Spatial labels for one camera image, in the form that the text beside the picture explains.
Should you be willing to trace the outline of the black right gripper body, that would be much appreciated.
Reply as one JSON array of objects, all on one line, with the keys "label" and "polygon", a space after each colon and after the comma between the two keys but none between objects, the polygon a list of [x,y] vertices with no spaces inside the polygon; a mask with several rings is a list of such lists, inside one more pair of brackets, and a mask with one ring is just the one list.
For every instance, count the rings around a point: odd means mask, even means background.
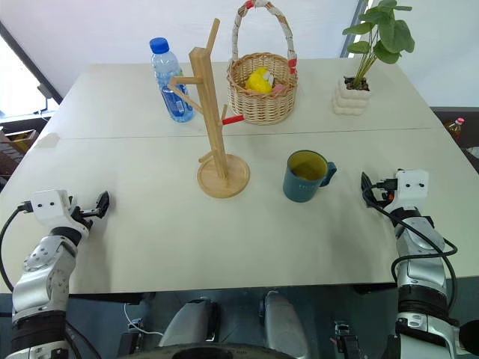
[{"label": "black right gripper body", "polygon": [[[380,199],[376,198],[374,190],[379,192]],[[369,197],[373,204],[384,209],[393,201],[396,190],[397,179],[384,179],[382,182],[377,182],[371,186]]]}]

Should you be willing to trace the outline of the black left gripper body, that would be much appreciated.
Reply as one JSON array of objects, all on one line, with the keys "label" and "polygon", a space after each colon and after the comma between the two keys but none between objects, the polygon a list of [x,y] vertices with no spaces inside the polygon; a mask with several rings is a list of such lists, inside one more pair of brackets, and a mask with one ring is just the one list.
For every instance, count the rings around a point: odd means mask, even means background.
[{"label": "black left gripper body", "polygon": [[72,219],[85,227],[91,227],[93,221],[91,217],[96,217],[98,215],[98,209],[86,209],[83,210],[80,206],[75,206],[73,211],[70,213]]}]

